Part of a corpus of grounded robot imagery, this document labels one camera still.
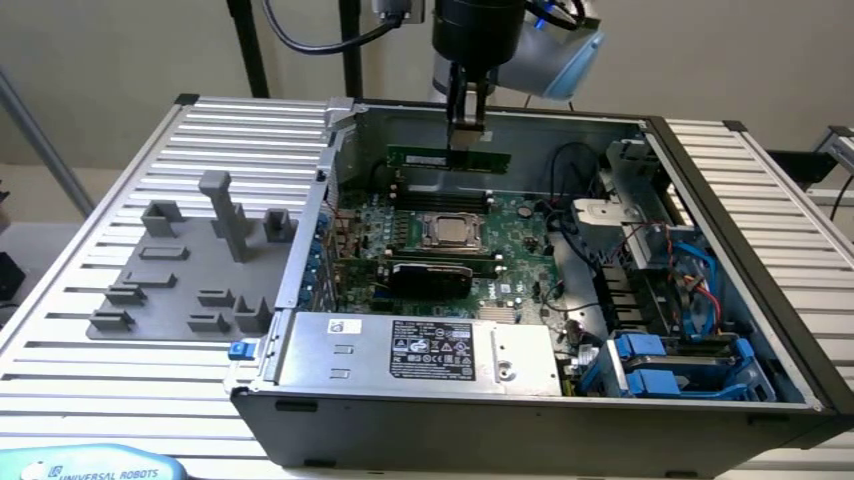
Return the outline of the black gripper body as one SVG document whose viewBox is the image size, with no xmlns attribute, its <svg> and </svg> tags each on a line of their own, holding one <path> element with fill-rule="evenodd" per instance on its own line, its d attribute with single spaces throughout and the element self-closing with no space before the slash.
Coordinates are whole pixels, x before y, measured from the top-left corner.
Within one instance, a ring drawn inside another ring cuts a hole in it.
<svg viewBox="0 0 854 480">
<path fill-rule="evenodd" d="M 521 0 L 439 0 L 432 47 L 463 67 L 496 67 L 513 56 L 524 20 Z"/>
</svg>

